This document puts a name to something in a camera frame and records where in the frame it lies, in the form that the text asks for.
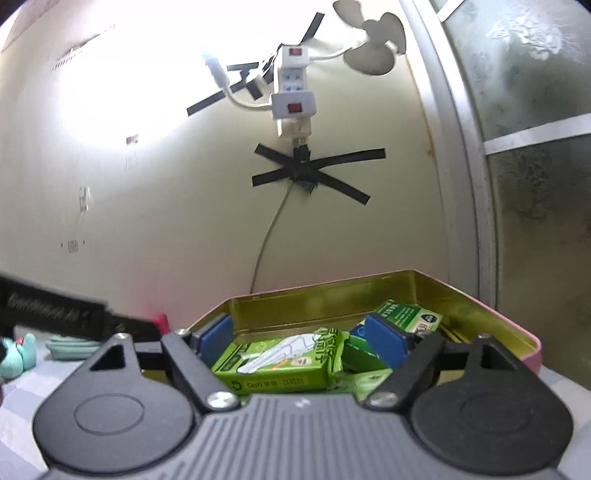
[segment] red switch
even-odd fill
[[[289,113],[301,113],[301,103],[288,103],[287,111]]]

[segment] cream wall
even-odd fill
[[[268,113],[221,101],[183,115],[215,91],[201,46],[228,63],[258,60],[279,42],[297,41],[317,10],[327,12],[317,35],[325,51],[350,31],[331,2],[303,2],[301,18],[274,12],[271,1],[259,12],[227,2],[222,13],[219,3],[209,13],[189,10],[193,3],[201,2],[172,2],[162,16],[156,2],[61,0],[0,56],[3,271],[108,299],[122,313],[165,312],[173,326],[248,292],[287,187],[252,187],[252,175],[275,169],[253,150],[259,142],[285,153],[290,146],[277,139]],[[364,7],[369,17],[384,11]],[[242,22],[220,16],[231,8],[241,9]],[[51,71],[72,44],[111,24],[109,38]],[[384,77],[341,60],[315,64],[308,75],[318,106],[312,159],[382,147],[387,159],[326,169],[371,195],[367,206],[322,186],[311,196],[294,188],[256,289],[400,268],[446,280],[436,166],[405,58]],[[139,143],[127,147],[125,137],[138,132]],[[82,186],[92,195],[84,213]],[[71,239],[79,242],[75,254]]]

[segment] metal tin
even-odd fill
[[[190,330],[221,313],[232,316],[237,342],[294,335],[320,326],[350,330],[388,299],[417,303],[445,315],[442,328],[456,341],[471,342],[480,333],[490,333],[532,371],[540,371],[541,343],[536,336],[471,296],[414,270],[235,297]]]

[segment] bed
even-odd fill
[[[81,362],[51,359],[37,342],[37,366],[4,385],[0,407],[0,480],[34,480],[47,470],[33,440],[31,420],[43,400]],[[575,434],[559,466],[570,480],[588,480],[591,471],[591,392],[542,367],[540,378],[568,405]]]

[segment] power strip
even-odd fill
[[[308,90],[306,68],[310,64],[308,47],[284,45],[274,64],[271,112],[277,120],[280,138],[304,141],[312,134],[310,118],[316,114],[314,93]]]

